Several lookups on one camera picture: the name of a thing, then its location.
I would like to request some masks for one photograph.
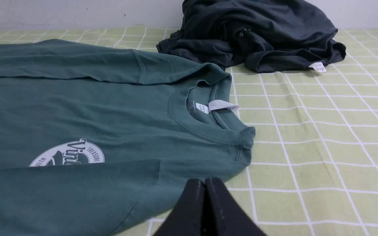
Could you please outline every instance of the printed logo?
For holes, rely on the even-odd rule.
[[[30,164],[30,167],[103,162],[105,162],[105,157],[101,149],[87,142],[87,139],[80,139],[79,141],[62,144],[45,151]]]

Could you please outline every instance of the green t-shirt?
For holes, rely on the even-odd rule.
[[[0,45],[0,235],[110,235],[228,180],[255,129],[210,63],[62,40]]]

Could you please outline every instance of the care label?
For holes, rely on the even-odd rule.
[[[326,69],[323,66],[323,63],[321,62],[313,63],[309,67],[315,69],[317,72],[326,72]]]
[[[239,106],[233,103],[229,103],[223,100],[214,100],[208,103],[209,111],[213,111],[216,109],[229,109],[231,111],[236,111]]]
[[[196,103],[196,109],[200,110],[201,112],[203,112],[205,114],[210,113],[210,109],[208,108],[208,106],[205,106],[205,105],[202,105],[202,104],[199,104],[199,103]]]

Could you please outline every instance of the clothing tag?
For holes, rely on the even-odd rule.
[[[233,103],[228,103],[223,100],[214,100],[208,103],[208,108],[210,111],[216,110],[216,109],[229,109],[231,111],[236,111],[239,106]]]
[[[207,106],[199,104],[199,103],[196,103],[196,109],[200,110],[201,112],[203,112],[205,114],[210,113],[210,109]]]
[[[326,72],[326,69],[323,66],[323,63],[321,62],[313,63],[309,67],[315,69],[317,72]]]

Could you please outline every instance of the white grid lines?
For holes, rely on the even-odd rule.
[[[286,75],[286,76],[287,76],[288,82],[291,83],[291,80],[290,80],[289,76],[288,76],[288,75]],[[293,85],[291,85],[291,86],[292,86],[293,90],[297,93],[297,90],[295,89],[295,87],[294,87]],[[305,106],[304,103],[303,103],[303,101],[301,100],[300,96],[298,96],[298,99],[299,99],[301,105],[302,105],[302,106]],[[309,119],[310,119],[311,121],[313,121],[313,118],[312,118],[312,116],[309,114],[309,112],[307,111],[307,109],[304,109],[304,111],[306,112],[306,114],[307,114],[307,116],[309,117]],[[317,127],[316,123],[313,123],[313,126],[314,126],[316,132],[318,133],[320,139],[322,140],[322,143],[323,143],[323,145],[324,145],[324,147],[325,147],[325,149],[326,149],[326,151],[327,151],[327,154],[329,155],[330,161],[334,163],[334,161],[333,161],[333,157],[332,157],[332,154],[330,153],[329,148],[327,147],[327,144],[326,144],[326,142],[324,141],[324,137],[323,137],[323,135],[320,133],[319,128]],[[338,174],[338,177],[339,177],[339,179],[340,179],[340,181],[341,181],[341,184],[342,184],[343,189],[346,190],[346,189],[347,189],[347,186],[346,186],[346,184],[345,184],[345,182],[344,182],[344,179],[342,178],[342,175],[341,175],[341,172],[340,172],[339,169],[338,169],[338,166],[334,164],[334,167],[335,167],[336,173]],[[358,210],[357,210],[357,207],[355,206],[354,201],[352,200],[351,195],[350,195],[348,192],[346,192],[346,194],[347,194],[347,196],[348,196],[348,200],[349,200],[349,202],[351,203],[352,209],[354,210],[354,213],[355,213],[355,215],[357,216],[358,222],[361,224],[361,226],[362,226],[362,228],[363,228],[364,233],[366,234],[366,236],[369,236],[369,232],[367,231],[367,228],[363,225],[363,220],[362,220],[362,218],[361,218],[361,216],[360,216],[360,214],[359,214],[359,212],[358,212]]]
[[[351,86],[351,88],[359,95],[359,93],[358,93],[358,91],[352,86],[352,85],[350,85]],[[333,103],[333,105],[336,107],[336,108],[338,108],[337,106],[336,106],[336,103],[330,98],[330,96],[329,96],[329,99],[331,100],[331,102]],[[362,99],[361,98],[361,100],[366,104],[366,106],[368,106],[369,107],[369,109],[371,109],[371,107],[366,103],[366,101],[364,100],[364,99]],[[377,171],[378,171],[378,166],[375,164],[375,162],[374,162],[374,160],[372,159],[372,157],[371,157],[371,155],[369,154],[369,152],[367,151],[367,149],[366,149],[366,147],[363,145],[363,143],[361,142],[361,139],[356,135],[356,133],[354,132],[354,130],[352,129],[352,127],[351,126],[349,126],[349,124],[348,124],[348,121],[345,119],[345,117],[344,117],[344,114],[342,114],[342,112],[341,111],[339,111],[339,114],[342,116],[342,119],[344,120],[344,122],[348,125],[348,128],[350,129],[350,131],[351,131],[351,133],[355,136],[355,138],[358,140],[358,142],[360,143],[360,145],[361,145],[361,148],[363,149],[363,151],[364,151],[364,153],[366,154],[366,156],[369,158],[369,160],[370,160],[370,162],[375,166],[375,168],[377,169]]]
[[[263,87],[263,92],[265,93],[265,95],[267,95],[266,93],[266,88],[263,84],[263,80],[262,80],[262,77],[261,77],[261,74],[259,74],[259,79],[261,80],[261,83],[262,83],[262,87]],[[291,176],[293,178],[293,181],[294,181],[294,185],[295,185],[295,188],[297,190],[297,194],[300,198],[300,203],[301,203],[301,206],[303,208],[303,211],[304,211],[304,215],[306,216],[306,220],[307,222],[311,222],[310,220],[310,216],[309,216],[309,211],[307,211],[307,208],[306,208],[306,204],[304,203],[304,199],[303,199],[303,195],[301,194],[300,192],[300,187],[299,187],[299,184],[297,182],[297,179],[296,179],[296,176],[295,176],[295,173],[294,173],[294,170],[293,170],[293,167],[291,166],[291,161],[290,161],[290,158],[288,157],[288,153],[287,153],[287,150],[285,148],[285,145],[283,143],[283,140],[282,140],[282,135],[281,135],[281,132],[279,131],[279,127],[278,127],[278,123],[276,121],[276,118],[275,118],[275,114],[274,112],[272,111],[272,105],[270,103],[270,100],[268,97],[266,97],[266,100],[267,100],[267,103],[268,103],[268,106],[269,106],[269,109],[270,109],[270,113],[271,113],[271,116],[272,116],[272,119],[273,119],[273,122],[274,122],[274,125],[275,125],[275,128],[276,128],[276,131],[278,133],[278,137],[279,137],[279,140],[281,141],[281,144],[282,144],[282,150],[284,152],[284,155],[285,155],[285,158],[286,158],[286,161],[288,163],[288,168],[291,172]],[[315,230],[312,226],[312,224],[310,223],[309,224],[309,228],[310,228],[310,232],[312,233],[312,236],[315,236],[316,233],[315,233]]]
[[[231,86],[233,87],[233,93],[235,95],[235,102],[236,102],[236,105],[238,105],[239,102],[237,100],[236,85],[234,84],[233,68],[230,68],[230,74],[231,74],[231,79],[232,79]],[[238,109],[237,109],[237,117],[240,119],[240,111]],[[251,180],[251,176],[250,176],[249,166],[246,167],[246,175],[247,175],[247,182],[248,182],[249,189],[250,189],[250,199],[252,201],[253,219],[254,219],[254,221],[258,221],[258,214],[256,212],[255,196],[254,196],[253,190],[252,190],[252,180]]]
[[[141,47],[141,44],[146,35],[147,35],[147,27],[145,27],[144,35],[142,36],[141,41],[139,42],[138,47],[136,48],[137,50],[139,50],[139,48]]]

